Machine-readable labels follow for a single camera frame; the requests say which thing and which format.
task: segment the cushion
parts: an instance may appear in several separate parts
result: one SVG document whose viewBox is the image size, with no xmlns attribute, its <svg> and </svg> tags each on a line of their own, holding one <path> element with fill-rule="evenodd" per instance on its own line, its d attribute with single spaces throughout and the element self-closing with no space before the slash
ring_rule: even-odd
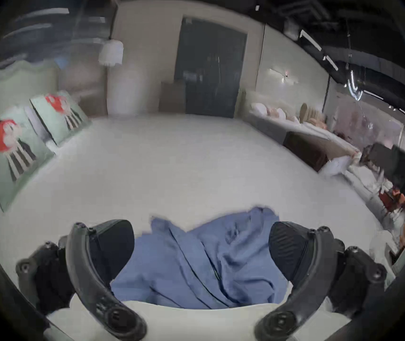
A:
<svg viewBox="0 0 405 341">
<path fill-rule="evenodd" d="M 277 109 L 274 107 L 268 107 L 267 113 L 270 117 L 275 117 L 280 120 L 286 120 L 286 113 L 282 109 Z"/>
<path fill-rule="evenodd" d="M 260 116 L 264 116 L 264 117 L 267 116 L 267 107 L 266 107 L 266 105 L 260 104 L 258 102 L 254 102 L 254 103 L 251 104 L 251 107 L 252 107 L 252 111 L 255 114 L 260 115 Z"/>
<path fill-rule="evenodd" d="M 66 91 L 36 96 L 31 103 L 57 145 L 90 122 Z"/>
<path fill-rule="evenodd" d="M 0 205 L 5 211 L 17 192 L 54 155 L 35 134 L 24 109 L 0 115 Z"/>
</svg>

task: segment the pillow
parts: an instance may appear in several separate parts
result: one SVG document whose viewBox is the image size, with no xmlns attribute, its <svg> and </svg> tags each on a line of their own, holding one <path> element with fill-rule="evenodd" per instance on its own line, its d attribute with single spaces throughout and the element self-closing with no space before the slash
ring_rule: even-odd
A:
<svg viewBox="0 0 405 341">
<path fill-rule="evenodd" d="M 266 107 L 266 105 L 254 102 L 254 103 L 251 104 L 251 108 L 252 108 L 252 111 L 255 114 L 263 116 L 263 117 L 267 116 L 267 107 Z"/>
<path fill-rule="evenodd" d="M 88 117 L 66 91 L 34 97 L 31 103 L 57 145 L 89 123 Z"/>
<path fill-rule="evenodd" d="M 34 131 L 38 135 L 38 137 L 44 143 L 46 143 L 48 140 L 50 140 L 51 135 L 48 133 L 45 126 L 40 121 L 40 118 L 36 114 L 35 110 L 33 108 L 31 108 L 30 106 L 24 106 L 24 112 L 26 113 L 27 118 L 29 119 L 29 122 L 32 125 L 32 128 L 34 129 Z"/>
<path fill-rule="evenodd" d="M 23 108 L 0 116 L 0 205 L 6 210 L 32 173 L 54 153 L 35 134 Z"/>
</svg>

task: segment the black ceiling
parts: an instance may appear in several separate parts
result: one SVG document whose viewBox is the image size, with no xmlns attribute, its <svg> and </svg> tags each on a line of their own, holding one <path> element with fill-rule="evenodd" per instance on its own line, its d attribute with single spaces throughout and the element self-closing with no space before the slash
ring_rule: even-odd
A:
<svg viewBox="0 0 405 341">
<path fill-rule="evenodd" d="M 322 61 L 305 39 L 297 43 L 308 51 L 339 83 L 347 80 L 351 69 L 361 88 L 383 95 L 385 101 L 405 110 L 405 80 L 391 67 L 405 72 L 405 41 L 391 16 L 377 2 L 380 0 L 199 0 L 237 11 L 283 31 L 290 19 L 307 31 L 319 45 L 351 48 L 352 54 L 337 62 L 338 71 Z M 365 56 L 369 61 L 362 63 Z"/>
</svg>

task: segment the dark door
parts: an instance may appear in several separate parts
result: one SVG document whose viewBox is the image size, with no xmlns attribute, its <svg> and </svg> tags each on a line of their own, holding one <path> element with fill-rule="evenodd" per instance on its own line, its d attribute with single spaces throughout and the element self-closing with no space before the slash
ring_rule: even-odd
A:
<svg viewBox="0 0 405 341">
<path fill-rule="evenodd" d="M 186 83 L 186 113 L 233 117 L 247 35 L 183 17 L 175 80 Z"/>
</svg>

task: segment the blue cloth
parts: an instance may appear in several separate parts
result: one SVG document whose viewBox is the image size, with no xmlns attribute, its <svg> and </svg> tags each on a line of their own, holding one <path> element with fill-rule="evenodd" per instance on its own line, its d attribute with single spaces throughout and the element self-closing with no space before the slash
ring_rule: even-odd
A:
<svg viewBox="0 0 405 341">
<path fill-rule="evenodd" d="M 288 281 L 268 249 L 278 216 L 253 208 L 185 232 L 154 218 L 152 233 L 135 240 L 131 259 L 111 282 L 120 301 L 188 309 L 279 303 Z"/>
</svg>

